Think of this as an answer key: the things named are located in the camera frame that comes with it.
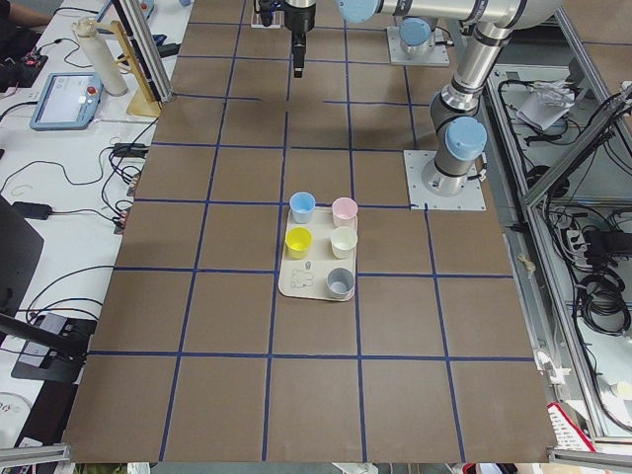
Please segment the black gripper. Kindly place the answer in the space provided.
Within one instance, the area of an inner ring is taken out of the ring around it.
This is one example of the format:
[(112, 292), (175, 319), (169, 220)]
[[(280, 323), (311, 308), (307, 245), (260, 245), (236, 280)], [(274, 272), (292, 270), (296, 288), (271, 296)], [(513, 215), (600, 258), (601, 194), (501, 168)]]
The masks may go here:
[(283, 12), (283, 24), (292, 32), (291, 54), (294, 78), (303, 76), (306, 55), (306, 34), (315, 26), (316, 2), (312, 0), (259, 0), (254, 2), (255, 13), (267, 28), (273, 23), (274, 12)]

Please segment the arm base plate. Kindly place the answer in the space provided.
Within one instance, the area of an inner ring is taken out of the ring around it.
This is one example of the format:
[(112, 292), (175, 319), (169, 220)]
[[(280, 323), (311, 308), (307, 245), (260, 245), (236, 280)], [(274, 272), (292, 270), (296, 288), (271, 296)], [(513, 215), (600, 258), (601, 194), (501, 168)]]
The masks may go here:
[(409, 203), (413, 210), (487, 209), (474, 165), (467, 175), (453, 178), (436, 167), (433, 150), (405, 150), (403, 156)]
[(409, 45), (401, 40), (399, 28), (386, 29), (390, 62), (395, 65), (447, 67), (450, 64), (443, 33), (434, 32), (434, 38), (421, 45)]

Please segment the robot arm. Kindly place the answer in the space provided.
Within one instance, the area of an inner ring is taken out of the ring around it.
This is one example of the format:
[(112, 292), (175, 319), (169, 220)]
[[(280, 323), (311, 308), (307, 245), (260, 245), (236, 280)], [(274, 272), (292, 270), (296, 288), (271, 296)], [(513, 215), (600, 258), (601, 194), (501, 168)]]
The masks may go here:
[(488, 135), (475, 119), (479, 98), (502, 48), (515, 30), (540, 25), (560, 1), (340, 1), (344, 20), (363, 23), (374, 15), (459, 20), (474, 26), (451, 82), (431, 103), (438, 148), (426, 165), (424, 186), (442, 197), (458, 195)]
[(409, 55), (425, 54), (432, 46), (434, 32), (422, 18), (407, 17), (399, 26), (400, 46)]

